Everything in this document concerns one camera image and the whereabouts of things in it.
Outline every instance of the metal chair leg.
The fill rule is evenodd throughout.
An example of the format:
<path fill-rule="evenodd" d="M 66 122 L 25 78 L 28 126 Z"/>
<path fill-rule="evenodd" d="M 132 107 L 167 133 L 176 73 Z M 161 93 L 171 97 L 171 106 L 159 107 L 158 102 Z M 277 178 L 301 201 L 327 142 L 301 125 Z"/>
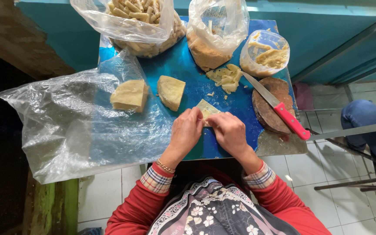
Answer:
<path fill-rule="evenodd" d="M 339 183 L 339 184 L 331 184 L 325 186 L 316 186 L 314 190 L 326 190 L 326 189 L 333 189 L 333 188 L 340 188 L 340 187 L 351 187 L 356 185 L 362 184 L 373 184 L 376 183 L 376 179 L 364 179 L 364 180 L 357 180 L 353 182 L 346 182 L 346 183 Z"/>

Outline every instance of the woman's right hand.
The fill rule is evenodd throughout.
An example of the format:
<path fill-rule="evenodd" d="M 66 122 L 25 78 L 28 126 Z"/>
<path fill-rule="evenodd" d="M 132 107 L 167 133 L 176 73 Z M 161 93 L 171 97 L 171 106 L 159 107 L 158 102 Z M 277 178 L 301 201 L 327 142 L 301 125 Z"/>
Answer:
<path fill-rule="evenodd" d="M 247 174 L 259 170 L 262 161 L 246 142 L 246 126 L 229 112 L 221 112 L 207 118 L 216 133 L 217 142 L 243 166 Z"/>

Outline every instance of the red long-sleeve shirt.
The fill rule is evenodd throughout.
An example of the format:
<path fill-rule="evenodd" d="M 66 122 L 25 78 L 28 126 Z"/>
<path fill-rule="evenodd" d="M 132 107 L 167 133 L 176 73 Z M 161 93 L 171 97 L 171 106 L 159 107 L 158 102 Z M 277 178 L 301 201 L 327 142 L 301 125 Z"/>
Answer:
<path fill-rule="evenodd" d="M 173 177 L 159 168 L 153 169 L 162 176 Z M 212 172 L 211 175 L 223 185 L 231 179 L 224 173 Z M 287 184 L 276 177 L 274 182 L 264 189 L 251 189 L 259 205 L 276 217 L 293 226 L 301 235 L 330 235 L 331 233 L 317 219 L 309 207 Z M 146 234 L 150 226 L 163 209 L 165 197 L 169 194 L 155 193 L 140 180 L 130 191 L 124 203 L 117 207 L 108 220 L 106 235 Z"/>

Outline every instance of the clear plastic container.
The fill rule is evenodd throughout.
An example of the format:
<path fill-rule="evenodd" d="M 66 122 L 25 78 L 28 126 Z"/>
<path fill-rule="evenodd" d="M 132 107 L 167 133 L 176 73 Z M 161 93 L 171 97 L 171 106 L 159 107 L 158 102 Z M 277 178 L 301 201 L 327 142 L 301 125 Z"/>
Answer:
<path fill-rule="evenodd" d="M 240 53 L 240 67 L 254 77 L 270 77 L 284 69 L 290 60 L 290 47 L 279 34 L 256 30 Z"/>

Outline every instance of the chair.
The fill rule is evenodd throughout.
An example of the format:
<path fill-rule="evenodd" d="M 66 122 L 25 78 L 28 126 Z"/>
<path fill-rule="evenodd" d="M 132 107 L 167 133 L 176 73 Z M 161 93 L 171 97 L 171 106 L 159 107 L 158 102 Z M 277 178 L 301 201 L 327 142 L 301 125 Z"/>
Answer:
<path fill-rule="evenodd" d="M 306 128 L 306 130 L 310 131 L 310 133 L 313 134 L 313 135 L 319 135 L 319 133 L 312 131 L 309 128 Z M 333 139 L 327 138 L 326 140 L 329 141 L 330 143 L 338 146 L 338 147 L 344 148 L 344 149 L 346 149 L 350 152 L 353 152 L 355 154 L 358 154 L 358 155 L 360 155 L 364 158 L 371 160 L 373 162 L 373 166 L 374 166 L 374 169 L 375 169 L 375 176 L 376 176 L 376 156 L 372 152 L 371 152 L 371 155 L 368 155 L 368 154 L 365 154 L 365 153 L 360 152 L 360 151 L 352 150 L 352 149 L 348 148 L 346 145 L 344 145 L 340 142 L 337 142 Z M 316 186 L 316 187 L 314 187 L 314 190 L 325 190 L 325 189 L 333 189 L 333 188 L 339 188 L 339 187 L 356 187 L 356 188 L 359 188 L 360 191 L 362 191 L 362 192 L 376 191 L 376 186 L 371 185 L 373 183 L 376 183 L 376 177 L 375 177 L 375 179 L 365 179 L 365 180 L 357 180 L 357 181 L 353 181 L 353 182 L 331 184 L 331 185 L 325 185 L 325 186 Z"/>

